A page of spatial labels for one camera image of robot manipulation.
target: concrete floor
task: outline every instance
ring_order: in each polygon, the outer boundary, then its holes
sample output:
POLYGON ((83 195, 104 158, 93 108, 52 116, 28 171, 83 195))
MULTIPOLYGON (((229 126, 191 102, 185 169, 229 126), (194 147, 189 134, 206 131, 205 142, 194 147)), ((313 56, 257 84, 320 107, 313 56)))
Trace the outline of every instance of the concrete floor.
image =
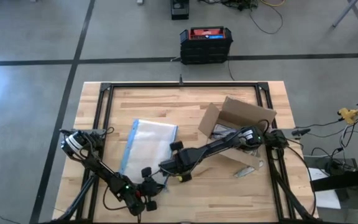
MULTIPOLYGON (((0 0, 0 61, 72 60, 89 0, 0 0)), ((351 11, 340 25, 331 23, 346 0, 287 1, 277 8, 284 18, 275 35, 259 31, 248 11, 191 1, 188 21, 171 21, 166 0, 96 0, 81 59, 175 57, 179 36, 194 26, 226 26, 232 30, 231 55, 358 54, 358 19, 351 11)), ((253 12, 274 30, 277 15, 263 4, 253 12)), ((284 80, 297 125, 337 119, 342 107, 358 100, 358 58, 241 60, 230 62, 236 80, 284 80)), ((28 223, 71 65, 0 66, 0 216, 28 223)), ((227 63, 189 65, 178 62, 112 63, 78 66, 63 122, 73 125, 83 82, 230 80, 227 63)), ((332 125, 313 130, 329 134, 332 125)), ((304 154, 313 147, 328 152, 338 137, 307 136, 304 154)), ((346 151, 358 163, 358 134, 346 151)), ((50 219, 65 155, 57 151, 40 221, 50 219)), ((326 221, 358 223, 358 210, 319 208, 326 221)))

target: ziplock bag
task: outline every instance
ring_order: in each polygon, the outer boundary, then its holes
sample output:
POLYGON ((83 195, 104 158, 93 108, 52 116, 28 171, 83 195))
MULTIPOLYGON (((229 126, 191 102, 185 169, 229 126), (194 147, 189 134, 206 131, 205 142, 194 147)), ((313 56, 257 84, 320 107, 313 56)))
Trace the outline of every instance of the ziplock bag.
MULTIPOLYGON (((128 142, 119 172, 128 176, 133 183, 143 182, 141 170, 159 170, 160 162, 171 158, 170 144, 175 140, 178 126, 136 119, 128 136, 128 142)), ((153 176, 159 184, 165 184, 161 173, 153 176)))

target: white cable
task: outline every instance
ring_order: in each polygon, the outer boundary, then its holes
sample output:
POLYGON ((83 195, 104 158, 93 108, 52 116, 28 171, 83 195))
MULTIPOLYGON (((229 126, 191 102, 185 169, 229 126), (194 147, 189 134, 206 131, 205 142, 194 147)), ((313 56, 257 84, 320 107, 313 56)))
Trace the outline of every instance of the white cable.
MULTIPOLYGON (((333 154, 333 156, 335 155, 338 155, 339 153, 341 153, 342 151, 340 152, 335 152, 333 154)), ((310 155, 303 155, 303 157, 314 157, 314 158, 324 158, 324 157, 330 157, 331 155, 317 155, 317 156, 310 156, 310 155)))

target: wooden table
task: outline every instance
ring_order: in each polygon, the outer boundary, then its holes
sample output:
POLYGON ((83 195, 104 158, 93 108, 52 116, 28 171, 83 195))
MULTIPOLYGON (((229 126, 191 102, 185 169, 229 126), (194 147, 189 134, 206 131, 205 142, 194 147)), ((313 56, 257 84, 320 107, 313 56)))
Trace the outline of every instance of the wooden table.
MULTIPOLYGON (((268 84, 273 107, 277 111, 277 126, 293 128, 295 124, 284 82, 268 84)), ((99 86, 98 82, 84 84, 74 128, 92 128, 99 86)), ((209 102, 221 106, 226 96, 257 104, 255 90, 249 87, 115 88, 109 120, 109 126, 114 126, 115 132, 107 137, 103 161, 113 170, 118 170, 135 118, 176 124, 177 140, 183 141, 185 147, 204 145, 207 137, 200 133, 198 125, 205 109, 209 102)), ((299 145, 291 144, 291 147, 302 155, 299 145)), ((142 222, 276 222, 265 149, 260 153, 265 165, 240 179, 234 178, 233 174, 244 165, 221 155, 205 159, 193 171, 193 180, 189 182, 181 184, 176 178, 170 178, 169 192, 155 198, 158 210, 144 212, 142 222)), ((308 211, 312 211, 313 193, 304 164, 289 150, 285 151, 285 162, 293 193, 308 211)), ((67 158, 54 218, 59 217, 62 214, 60 210, 66 210, 76 197, 82 175, 82 165, 67 158)), ((136 222, 136 217, 126 209, 108 211, 103 207, 105 188, 106 183, 101 181, 94 222, 136 222)), ((288 216, 283 192, 280 195, 284 214, 288 216)), ((106 203, 112 208, 124 205, 110 193, 106 203)))

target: black metal frame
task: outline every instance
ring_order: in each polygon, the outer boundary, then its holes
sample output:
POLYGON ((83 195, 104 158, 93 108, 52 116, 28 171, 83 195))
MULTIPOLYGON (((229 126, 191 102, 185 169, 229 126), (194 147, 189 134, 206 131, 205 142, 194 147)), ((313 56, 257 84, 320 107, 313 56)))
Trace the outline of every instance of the black metal frame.
MULTIPOLYGON (((263 90, 266 95, 267 107, 270 109, 273 109, 273 103, 272 103, 272 99, 270 96, 269 84, 267 82, 102 83, 100 86, 100 91, 99 91, 98 104, 96 106, 96 113, 95 113, 94 122, 93 122, 93 129, 97 129, 99 126, 98 124, 99 124, 99 120, 100 120, 100 116, 101 116, 101 107, 103 104, 103 97, 107 91, 109 93, 108 93, 107 107, 106 107, 105 117, 104 117, 104 122, 103 122, 103 129, 108 129, 114 88, 120 88, 120 87, 121 88, 122 87, 124 87, 124 88, 129 88, 129 87, 131 87, 131 88, 139 88, 139 87, 158 88, 158 87, 201 87, 201 86, 205 86, 205 87, 214 87, 214 86, 216 86, 216 87, 222 87, 222 86, 253 87, 256 92, 256 99, 257 99, 258 106, 263 106, 262 95, 261 95, 261 90, 263 90)), ((272 123, 272 127, 277 128, 277 124, 276 124, 275 120, 272 123)), ((99 157, 101 159, 103 158, 103 153, 104 153, 104 147, 99 152, 99 157)), ((284 161, 283 157, 280 155, 278 158, 279 158, 278 162, 279 162, 279 166, 280 166, 280 173, 281 173, 282 180, 289 187, 290 185, 288 183, 288 175, 287 175, 287 170, 285 167, 285 161, 284 161)), ((268 166, 269 166, 269 170, 270 170, 273 196, 274 196, 275 206, 276 206, 276 210, 277 210, 277 217, 278 217, 278 222, 270 222, 270 223, 315 223, 315 221, 313 221, 313 220, 297 220, 296 216, 295 216, 294 206, 291 204, 290 199, 287 197, 287 195, 285 195, 285 198, 286 198, 287 206, 289 208, 288 209, 289 218, 284 217, 283 207, 282 207, 281 198, 280 198, 280 192, 278 190, 278 182, 277 182, 276 177, 274 175, 272 175, 272 173, 277 172, 277 168, 275 167, 275 164, 274 164, 271 149, 267 149, 267 160, 268 160, 268 166)), ((77 198, 75 199, 75 201, 70 206, 70 208, 76 208, 77 213, 76 213, 75 221, 86 220, 86 221, 92 223, 92 220, 94 217, 94 210, 95 210, 95 206, 96 206, 96 197, 98 194, 98 185, 99 185, 99 178, 96 177, 95 175, 92 175, 90 177, 90 171, 85 169, 84 176, 83 176, 83 182, 81 185, 82 189, 81 189, 80 193, 78 194, 77 198), (88 216, 86 219, 84 219, 82 217, 83 217, 85 195, 86 195, 87 191, 90 189, 90 185, 93 186, 92 193, 91 193, 91 202, 89 205, 88 216)))

